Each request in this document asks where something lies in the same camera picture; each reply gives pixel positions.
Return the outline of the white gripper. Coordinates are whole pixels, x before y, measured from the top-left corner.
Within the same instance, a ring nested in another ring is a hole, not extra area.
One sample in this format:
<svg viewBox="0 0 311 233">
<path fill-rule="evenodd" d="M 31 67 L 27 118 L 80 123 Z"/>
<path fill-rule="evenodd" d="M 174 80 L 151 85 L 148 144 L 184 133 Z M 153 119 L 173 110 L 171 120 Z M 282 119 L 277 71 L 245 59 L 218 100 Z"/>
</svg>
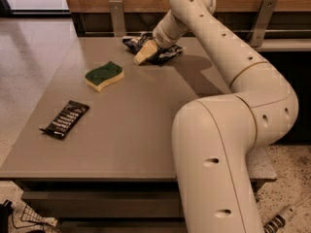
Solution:
<svg viewBox="0 0 311 233">
<path fill-rule="evenodd" d="M 137 65 L 145 62 L 157 52 L 157 46 L 168 49 L 185 35 L 189 29 L 169 11 L 153 30 L 153 39 L 148 40 L 145 45 L 134 56 L 134 63 Z"/>
</svg>

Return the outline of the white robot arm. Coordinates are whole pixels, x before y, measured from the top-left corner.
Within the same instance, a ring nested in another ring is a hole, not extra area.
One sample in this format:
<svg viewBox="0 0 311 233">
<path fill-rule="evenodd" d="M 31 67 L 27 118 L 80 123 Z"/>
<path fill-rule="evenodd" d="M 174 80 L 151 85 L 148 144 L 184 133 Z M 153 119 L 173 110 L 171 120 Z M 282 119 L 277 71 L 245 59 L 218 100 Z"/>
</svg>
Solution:
<svg viewBox="0 0 311 233">
<path fill-rule="evenodd" d="M 245 155 L 286 135 L 298 114 L 289 82 L 213 13 L 216 0 L 169 0 L 143 63 L 194 34 L 230 92 L 189 102 L 175 116 L 173 159 L 188 233 L 264 233 Z"/>
</svg>

